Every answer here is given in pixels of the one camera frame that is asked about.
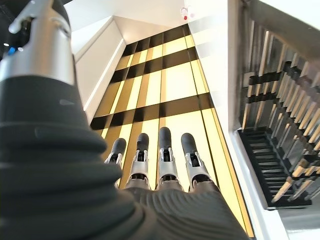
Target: robotic hand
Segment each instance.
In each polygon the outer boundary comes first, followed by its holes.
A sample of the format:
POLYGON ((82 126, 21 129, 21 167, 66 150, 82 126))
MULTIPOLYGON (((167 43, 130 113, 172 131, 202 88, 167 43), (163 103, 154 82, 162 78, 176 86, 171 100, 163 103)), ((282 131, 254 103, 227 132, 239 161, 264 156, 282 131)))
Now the robotic hand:
POLYGON ((182 145, 191 193, 181 191, 168 129, 160 131, 158 190, 149 189, 145 134, 127 189, 115 187, 126 144, 119 140, 108 164, 101 161, 106 145, 83 111, 60 1, 29 1, 8 30, 0 62, 1 239, 248 239, 189 135, 182 145))

